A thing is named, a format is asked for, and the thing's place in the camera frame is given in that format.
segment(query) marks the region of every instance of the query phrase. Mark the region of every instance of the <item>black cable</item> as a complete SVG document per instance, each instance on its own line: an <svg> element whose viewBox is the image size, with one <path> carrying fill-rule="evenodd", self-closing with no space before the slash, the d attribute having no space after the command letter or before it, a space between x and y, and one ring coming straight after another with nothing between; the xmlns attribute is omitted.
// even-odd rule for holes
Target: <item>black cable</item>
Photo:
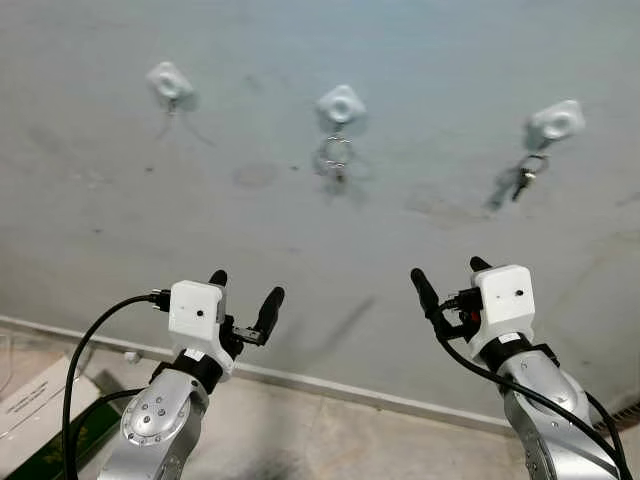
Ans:
<svg viewBox="0 0 640 480"><path fill-rule="evenodd" d="M91 336L100 328L100 326L118 310L137 302L153 302L155 300L154 295L139 295L137 297L128 298L104 312L100 318L98 318L93 325L84 334L76 350L73 352L73 356L69 362L69 371L67 372L67 380L64 386L64 402L62 404L62 461L63 472L65 480L78 480L78 472L75 468L75 458L71 456L70 449L70 417L71 417L71 394L73 391L73 380L75 376L76 367L78 366L78 360L84 347L89 343Z"/></svg>
<svg viewBox="0 0 640 480"><path fill-rule="evenodd" d="M470 370L476 375L480 375L481 377L486 378L487 380L490 380L498 385L502 385L503 387L506 387L515 392L518 392L524 395L525 397L529 398L530 400L533 400L535 402L538 402L541 405L544 405L548 409L560 415L562 418L564 418L568 422L571 422L576 428L578 428L578 430L580 430L582 433L587 435L600 448L602 448L602 450L604 450L604 452L611 458L616 468L620 472L621 480L633 480L633 477L631 476L631 472L629 471L629 468L627 467L626 463L622 460L618 452L616 452L616 450L611 445L609 445L604 438L602 438L593 428L591 428L589 425L583 422L580 418L576 417L571 412L565 410L564 408L559 406L557 403L552 402L547 397L540 395L538 392L535 392L534 390L524 387L519 383L514 383L510 380L507 380L506 378L501 377L500 375L497 375L489 370L485 370L484 368L479 367L478 365L470 362L469 360L464 358L462 355L460 355L449 344L449 342L446 339L440 338L438 336L438 332L436 332L436 338L438 339L438 342L440 342L440 345L442 345L442 348L444 348L445 351L456 362L458 362L460 365L465 367L467 370Z"/></svg>
<svg viewBox="0 0 640 480"><path fill-rule="evenodd" d="M71 434L71 444L69 448L69 455L74 459L74 467L75 462L77 460L77 448L78 448L78 438L80 437L80 430L82 430L82 425L87 419L91 416L93 412L102 407L105 403L111 402L113 400L117 400L119 398L132 397L134 395L139 394L144 388L134 388L131 390L122 390L121 392L110 393L109 395L105 395L104 397L100 397L95 400L91 405L87 407L87 409L82 412L82 415L78 417L76 421L75 430Z"/></svg>
<svg viewBox="0 0 640 480"><path fill-rule="evenodd" d="M609 435L611 436L611 441L613 442L613 447L616 449L616 452L618 452L618 455L620 455L620 459L626 463L627 459L624 454L624 446L622 445L622 440L620 440L620 434L616 428L616 423L613 421L613 418L611 418L611 415L609 415L609 412L607 412L607 409L604 408L597 398L589 392L584 393L587 395L589 403L598 411L602 417L602 421L607 426L607 430L609 430Z"/></svg>

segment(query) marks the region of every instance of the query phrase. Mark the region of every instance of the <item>baseboard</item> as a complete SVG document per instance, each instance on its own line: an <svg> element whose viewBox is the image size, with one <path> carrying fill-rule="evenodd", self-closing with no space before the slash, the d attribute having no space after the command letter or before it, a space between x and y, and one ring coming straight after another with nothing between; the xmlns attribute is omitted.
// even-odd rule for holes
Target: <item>baseboard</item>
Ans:
<svg viewBox="0 0 640 480"><path fill-rule="evenodd" d="M0 315L0 326L36 335L45 334L63 341L75 341L83 335L83 333L75 330L28 322L4 315ZM174 358L173 352L168 348L158 348L150 345L127 342L101 335L94 335L91 343L94 347L107 350L138 352L144 358L150 358L158 361L171 361ZM513 431L509 424L502 419L479 415L464 410L447 408L440 405L418 402L372 390L330 382L307 375L271 370L245 363L236 363L234 375L240 378L278 385L307 393L360 403L373 408L414 415L429 420L449 423L466 428L473 428L476 430L483 430L500 435L513 435Z"/></svg>

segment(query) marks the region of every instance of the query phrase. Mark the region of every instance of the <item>metal key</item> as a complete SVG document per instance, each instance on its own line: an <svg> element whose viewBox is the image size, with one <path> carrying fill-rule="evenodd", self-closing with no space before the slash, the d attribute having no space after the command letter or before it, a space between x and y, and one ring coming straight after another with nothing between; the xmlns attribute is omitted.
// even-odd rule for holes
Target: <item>metal key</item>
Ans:
<svg viewBox="0 0 640 480"><path fill-rule="evenodd" d="M533 170L529 168L521 168L520 176L518 177L518 186L516 187L516 191L513 193L513 197L511 200L514 202L518 201L518 197L522 194L522 191L527 188L531 183L536 179L536 174Z"/></svg>

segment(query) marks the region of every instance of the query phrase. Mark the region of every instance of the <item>floor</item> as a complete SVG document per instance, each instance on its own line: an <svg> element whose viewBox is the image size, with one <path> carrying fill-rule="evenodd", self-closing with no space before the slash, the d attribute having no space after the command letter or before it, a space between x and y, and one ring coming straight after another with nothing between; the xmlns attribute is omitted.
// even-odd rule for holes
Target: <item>floor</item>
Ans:
<svg viewBox="0 0 640 480"><path fill-rule="evenodd" d="M14 333L13 376L0 399L70 348L69 344L51 339ZM0 365L6 365L6 351L0 354L3 362ZM143 359L131 365L121 354L95 351L88 358L85 373L95 378L107 371L123 386L135 387L146 384L156 363ZM640 470L640 428L627 432L625 443L632 471ZM110 449L111 444L107 444L85 466L80 475L82 480L97 477ZM234 378L216 388L184 478L524 480L529 477L522 449L514 438Z"/></svg>

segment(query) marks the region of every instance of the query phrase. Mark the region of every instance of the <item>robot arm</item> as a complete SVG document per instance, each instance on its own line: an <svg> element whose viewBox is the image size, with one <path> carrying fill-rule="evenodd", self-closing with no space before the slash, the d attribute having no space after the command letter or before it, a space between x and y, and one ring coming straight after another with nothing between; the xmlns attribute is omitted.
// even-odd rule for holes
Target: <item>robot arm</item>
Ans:
<svg viewBox="0 0 640 480"><path fill-rule="evenodd" d="M411 278L443 347L459 363L501 384L505 414L525 449L531 479L631 480L626 466L620 468L620 458L612 458L613 449L606 452L604 440L594 441L593 435L576 425L592 426L584 390L559 368L547 345L531 344L535 306L529 270L517 265L491 268L477 257L471 266L475 271L472 288L442 305L421 270L414 269ZM444 318L442 311L447 309L459 311L460 325L452 326ZM473 360L489 371L463 359L448 345L461 337L469 344ZM527 391L542 395L540 400L547 400L547 405L532 400Z"/></svg>
<svg viewBox="0 0 640 480"><path fill-rule="evenodd" d="M174 480L200 437L209 395L233 372L244 343L264 345L278 318L284 290L276 287L254 327L238 328L225 313L226 274L210 283L182 281L156 292L169 312L169 332L180 350L161 363L149 387L127 405L116 448L99 480Z"/></svg>

